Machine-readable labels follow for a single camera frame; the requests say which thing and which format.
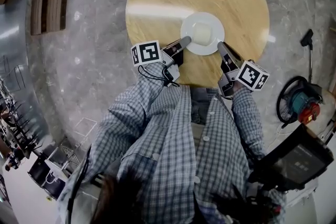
person's hand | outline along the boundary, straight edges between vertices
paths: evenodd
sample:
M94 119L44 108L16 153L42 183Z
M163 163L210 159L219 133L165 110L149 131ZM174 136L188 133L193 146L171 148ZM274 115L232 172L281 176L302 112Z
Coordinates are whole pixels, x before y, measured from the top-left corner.
M243 84L241 84L239 81L235 81L233 84L233 92L238 91L242 87L245 87Z

white button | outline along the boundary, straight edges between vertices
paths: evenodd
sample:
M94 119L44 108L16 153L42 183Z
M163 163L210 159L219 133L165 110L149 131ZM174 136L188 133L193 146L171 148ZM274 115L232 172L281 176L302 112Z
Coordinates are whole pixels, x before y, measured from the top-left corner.
M159 155L158 153L154 153L154 154L152 155L152 158L153 158L153 160L157 161L157 160L159 160L160 155Z
M199 183L201 183L201 180L198 176L195 176L194 177L194 182L195 182L195 184L199 184Z

round wooden table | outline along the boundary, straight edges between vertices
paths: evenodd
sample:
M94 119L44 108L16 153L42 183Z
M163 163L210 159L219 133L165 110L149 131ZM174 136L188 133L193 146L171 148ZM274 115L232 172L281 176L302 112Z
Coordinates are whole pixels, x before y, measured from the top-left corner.
M161 47L180 38L183 20L194 12L215 15L225 41L244 59L258 60L266 45L269 13L266 0L127 0L126 25L132 44L158 40ZM198 56L184 50L179 83L216 87L222 73L219 52Z

vacuum cleaner wand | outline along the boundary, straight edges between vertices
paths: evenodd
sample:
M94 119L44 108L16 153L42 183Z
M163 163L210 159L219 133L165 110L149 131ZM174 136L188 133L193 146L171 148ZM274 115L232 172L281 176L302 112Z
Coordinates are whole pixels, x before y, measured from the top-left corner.
M309 29L308 32L301 39L300 43L303 47L309 46L309 79L308 82L311 83L313 78L313 40L312 36L314 35L313 30Z

marble tile floor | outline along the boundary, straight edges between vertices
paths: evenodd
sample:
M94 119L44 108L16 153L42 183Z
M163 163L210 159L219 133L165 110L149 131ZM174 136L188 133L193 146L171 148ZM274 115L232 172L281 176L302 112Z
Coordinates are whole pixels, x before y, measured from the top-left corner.
M64 31L30 37L27 46L39 48L40 68L31 70L40 100L51 99L59 128L82 148L89 146L97 122L119 93L136 81L125 25L127 0L68 0ZM329 23L335 0L267 0L270 36L259 64L271 76L262 92L254 93L266 145L275 138L279 121L277 96L294 75L308 77L309 53L299 43L314 31L313 81L329 87L336 67L336 35ZM48 103L41 101L41 106Z

